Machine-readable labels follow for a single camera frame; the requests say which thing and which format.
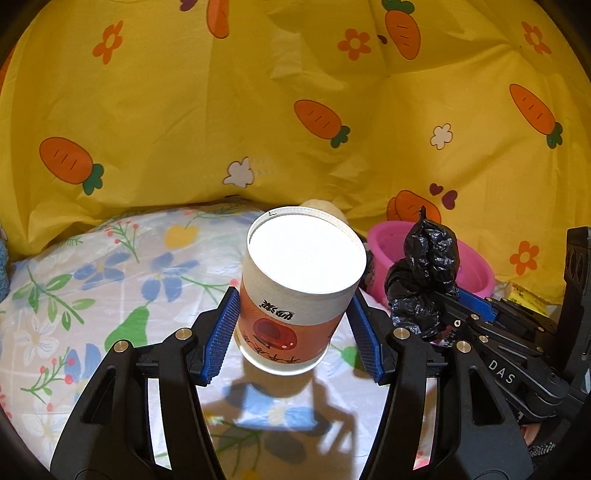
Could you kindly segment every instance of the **black plastic bag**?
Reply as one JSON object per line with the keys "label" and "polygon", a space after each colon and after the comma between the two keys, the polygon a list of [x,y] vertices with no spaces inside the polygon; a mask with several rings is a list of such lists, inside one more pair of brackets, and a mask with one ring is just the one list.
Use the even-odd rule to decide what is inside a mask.
{"label": "black plastic bag", "polygon": [[429,293],[439,291],[454,298],[460,267],[456,235],[447,227],[428,220],[425,207],[420,220],[404,240],[404,256],[388,270],[384,289],[396,326],[403,326],[423,339],[444,330],[439,311]]}

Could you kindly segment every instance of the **blue gripper pad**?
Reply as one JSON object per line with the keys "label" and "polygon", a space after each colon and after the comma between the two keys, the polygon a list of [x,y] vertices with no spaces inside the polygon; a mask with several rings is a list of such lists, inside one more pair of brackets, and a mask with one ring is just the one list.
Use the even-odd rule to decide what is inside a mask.
{"label": "blue gripper pad", "polygon": [[212,378],[219,375],[239,314],[240,294],[230,287],[216,310],[204,312],[197,318],[193,331],[200,345],[207,339],[203,348],[203,366],[198,385],[209,385]]}
{"label": "blue gripper pad", "polygon": [[347,308],[347,318],[365,371],[378,385],[389,383],[396,367],[396,353],[386,343],[394,327],[388,314],[370,308],[357,289]]}
{"label": "blue gripper pad", "polygon": [[472,310],[473,312],[477,313],[482,320],[485,322],[494,322],[496,316],[499,312],[497,312],[490,302],[483,300],[480,297],[477,297],[473,293],[470,293],[467,290],[462,288],[460,290],[460,303],[464,305],[467,309]]}

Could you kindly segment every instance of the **white lid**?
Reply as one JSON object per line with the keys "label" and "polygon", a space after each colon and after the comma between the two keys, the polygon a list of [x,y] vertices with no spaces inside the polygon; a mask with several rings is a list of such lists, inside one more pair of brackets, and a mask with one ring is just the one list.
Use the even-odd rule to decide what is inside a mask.
{"label": "white lid", "polygon": [[307,207],[269,213],[248,238],[249,254],[267,277],[310,294],[336,293],[359,281],[365,250],[345,223]]}

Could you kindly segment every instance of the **orange label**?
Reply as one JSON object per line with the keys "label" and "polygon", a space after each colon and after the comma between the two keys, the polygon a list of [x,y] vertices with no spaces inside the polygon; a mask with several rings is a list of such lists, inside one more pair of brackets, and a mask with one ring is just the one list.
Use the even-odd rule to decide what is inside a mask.
{"label": "orange label", "polygon": [[318,325],[285,323],[259,308],[242,285],[238,330],[242,340],[261,357],[280,364],[297,364],[324,351],[343,313]]}

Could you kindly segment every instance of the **floral bedsheet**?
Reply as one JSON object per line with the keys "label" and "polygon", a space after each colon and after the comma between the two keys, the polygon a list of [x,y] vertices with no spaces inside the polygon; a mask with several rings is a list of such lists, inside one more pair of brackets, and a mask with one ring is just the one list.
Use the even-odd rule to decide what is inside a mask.
{"label": "floral bedsheet", "polygon": [[[116,340],[160,342],[239,285],[260,214],[219,204],[115,218],[15,266],[0,304],[0,405],[43,464]],[[149,388],[154,453],[170,466],[158,382]],[[417,465],[428,462],[434,426],[434,383],[427,391]],[[344,480],[359,478],[387,389],[363,371],[344,319],[313,372],[268,375],[232,341],[220,375],[198,393],[228,478]]]}

